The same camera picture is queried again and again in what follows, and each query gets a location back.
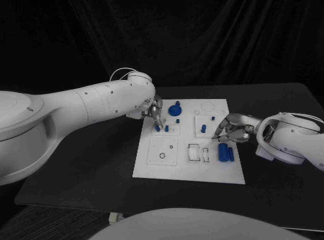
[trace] white board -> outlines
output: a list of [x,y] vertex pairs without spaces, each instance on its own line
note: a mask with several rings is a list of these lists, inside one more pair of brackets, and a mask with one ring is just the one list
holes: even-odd
[[[172,116],[169,108],[176,101],[180,102],[182,114]],[[221,162],[219,142],[212,141],[218,125],[228,114],[225,99],[165,99],[162,119],[163,126],[169,125],[169,132],[166,128],[157,132],[154,120],[144,118],[133,177],[245,184],[237,143],[227,142],[234,150],[235,161]],[[191,149],[191,154],[199,154],[201,161],[191,160],[189,144],[193,147],[199,145],[199,152]]]

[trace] black table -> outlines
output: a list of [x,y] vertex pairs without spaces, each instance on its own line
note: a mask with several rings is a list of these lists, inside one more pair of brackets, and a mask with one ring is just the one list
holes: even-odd
[[[324,120],[300,83],[159,87],[156,92],[163,99],[227,99],[232,113],[263,119],[290,112]],[[253,137],[238,144],[245,185],[133,178],[141,128],[141,120],[123,116],[77,130],[28,178],[16,203],[127,214],[199,208],[324,231],[324,172],[309,161],[291,165],[258,157]]]

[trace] blue knob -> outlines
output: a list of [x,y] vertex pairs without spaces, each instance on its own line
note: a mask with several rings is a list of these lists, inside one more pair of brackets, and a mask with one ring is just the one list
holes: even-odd
[[218,159],[221,162],[229,161],[229,146],[227,143],[218,145]]
[[179,101],[176,101],[175,105],[170,106],[167,112],[172,116],[179,116],[182,114],[182,107]]
[[206,133],[206,129],[208,129],[208,126],[203,125],[203,126],[202,126],[202,131],[201,131],[203,134]]
[[228,148],[228,154],[229,154],[229,161],[234,162],[235,161],[235,154],[234,154],[234,148],[232,147]]

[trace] carpet floor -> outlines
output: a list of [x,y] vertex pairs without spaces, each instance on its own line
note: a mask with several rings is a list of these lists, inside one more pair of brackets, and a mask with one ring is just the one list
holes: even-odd
[[[110,225],[108,218],[103,211],[28,206],[2,227],[0,240],[88,240]],[[293,232],[324,240],[324,232]]]

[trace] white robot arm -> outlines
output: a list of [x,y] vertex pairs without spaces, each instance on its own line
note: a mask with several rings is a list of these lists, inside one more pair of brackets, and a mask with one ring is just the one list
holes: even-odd
[[127,115],[154,118],[163,128],[162,107],[153,80],[137,71],[127,80],[51,94],[0,91],[0,185],[28,177],[85,126]]
[[280,113],[264,120],[231,113],[218,126],[212,140],[244,143],[255,134],[258,156],[296,165],[307,159],[324,171],[324,133],[319,133],[320,127],[313,121],[294,115],[324,123],[317,117],[299,113]]

